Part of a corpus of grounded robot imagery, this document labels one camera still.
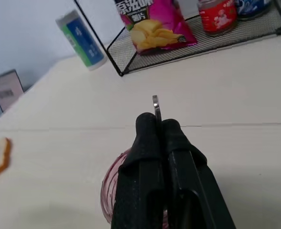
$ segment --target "white table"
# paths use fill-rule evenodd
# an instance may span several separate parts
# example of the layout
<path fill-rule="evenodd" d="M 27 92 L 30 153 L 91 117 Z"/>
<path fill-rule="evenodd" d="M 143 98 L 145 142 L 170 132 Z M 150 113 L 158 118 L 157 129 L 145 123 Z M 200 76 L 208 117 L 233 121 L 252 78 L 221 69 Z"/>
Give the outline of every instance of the white table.
<path fill-rule="evenodd" d="M 175 118 L 208 158 L 237 228 L 281 228 L 281 37 L 120 78 L 56 64 L 0 118 L 13 140 L 0 176 L 0 229 L 108 229 L 101 181 L 134 122 Z"/>

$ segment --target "potato chip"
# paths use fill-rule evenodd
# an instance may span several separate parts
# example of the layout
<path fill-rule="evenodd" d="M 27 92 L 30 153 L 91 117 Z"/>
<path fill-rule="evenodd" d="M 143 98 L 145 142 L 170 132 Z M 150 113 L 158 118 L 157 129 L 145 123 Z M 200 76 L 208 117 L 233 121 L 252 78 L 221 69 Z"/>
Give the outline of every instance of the potato chip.
<path fill-rule="evenodd" d="M 170 39 L 169 44 L 176 44 L 179 41 L 177 39 Z"/>
<path fill-rule="evenodd" d="M 168 29 L 157 29 L 156 31 L 154 31 L 154 33 L 152 34 L 153 37 L 158 37 L 159 33 L 161 32 L 167 32 L 167 33 L 173 33 L 172 30 L 168 30 Z"/>
<path fill-rule="evenodd" d="M 147 37 L 146 43 L 150 44 L 152 47 L 156 47 L 155 37 L 152 36 Z"/>
<path fill-rule="evenodd" d="M 142 31 L 132 29 L 130 34 L 133 43 L 139 44 L 146 40 L 146 35 Z"/>
<path fill-rule="evenodd" d="M 168 39 L 178 39 L 182 35 L 181 34 L 169 33 L 169 32 L 160 32 L 158 36 L 163 37 L 163 38 L 168 38 Z"/>
<path fill-rule="evenodd" d="M 154 47 L 152 47 L 152 45 L 148 44 L 147 42 L 139 43 L 137 45 L 138 50 L 145 50 L 145 49 L 150 49 L 150 48 L 154 48 Z"/>
<path fill-rule="evenodd" d="M 170 39 L 166 39 L 163 37 L 155 37 L 154 38 L 155 47 L 166 46 L 170 43 Z"/>
<path fill-rule="evenodd" d="M 146 31 L 149 35 L 162 26 L 162 23 L 157 20 L 143 20 L 134 25 L 136 29 Z"/>

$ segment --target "white wall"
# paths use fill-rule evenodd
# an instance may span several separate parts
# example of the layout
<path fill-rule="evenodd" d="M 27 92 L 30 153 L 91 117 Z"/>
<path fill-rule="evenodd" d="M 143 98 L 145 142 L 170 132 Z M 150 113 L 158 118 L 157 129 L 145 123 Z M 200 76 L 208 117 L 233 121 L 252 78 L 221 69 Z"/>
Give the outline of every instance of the white wall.
<path fill-rule="evenodd" d="M 123 27 L 113 0 L 79 0 L 104 43 Z M 184 15 L 196 0 L 179 0 Z M 0 0 L 0 73 L 16 69 L 23 85 L 35 83 L 74 50 L 55 20 L 75 9 L 73 0 Z"/>

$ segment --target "black metal rack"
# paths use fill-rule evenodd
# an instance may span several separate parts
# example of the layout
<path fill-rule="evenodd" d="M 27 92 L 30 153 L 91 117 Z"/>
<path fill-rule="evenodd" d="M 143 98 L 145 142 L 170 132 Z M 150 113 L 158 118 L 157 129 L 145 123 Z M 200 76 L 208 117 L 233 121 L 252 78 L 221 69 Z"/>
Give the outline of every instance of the black metal rack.
<path fill-rule="evenodd" d="M 271 9 L 267 13 L 253 20 L 239 21 L 238 26 L 234 30 L 222 36 L 207 36 L 203 31 L 199 15 L 188 18 L 186 22 L 191 27 L 194 36 L 198 40 L 198 44 L 172 51 L 160 51 L 150 55 L 139 55 L 132 44 L 129 32 L 125 28 L 120 31 L 106 49 L 78 3 L 78 0 L 74 0 L 74 2 L 120 76 L 155 65 L 177 61 L 182 58 L 204 55 L 246 42 L 253 42 L 257 39 L 281 35 L 281 0 L 273 0 Z"/>

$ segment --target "pink snack bag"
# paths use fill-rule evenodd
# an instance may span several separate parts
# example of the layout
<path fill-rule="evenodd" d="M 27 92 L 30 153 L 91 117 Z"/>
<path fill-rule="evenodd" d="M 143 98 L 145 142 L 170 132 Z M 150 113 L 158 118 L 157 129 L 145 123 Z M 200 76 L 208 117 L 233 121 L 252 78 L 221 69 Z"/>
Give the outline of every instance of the pink snack bag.
<path fill-rule="evenodd" d="M 138 53 L 195 45 L 176 0 L 115 0 Z"/>

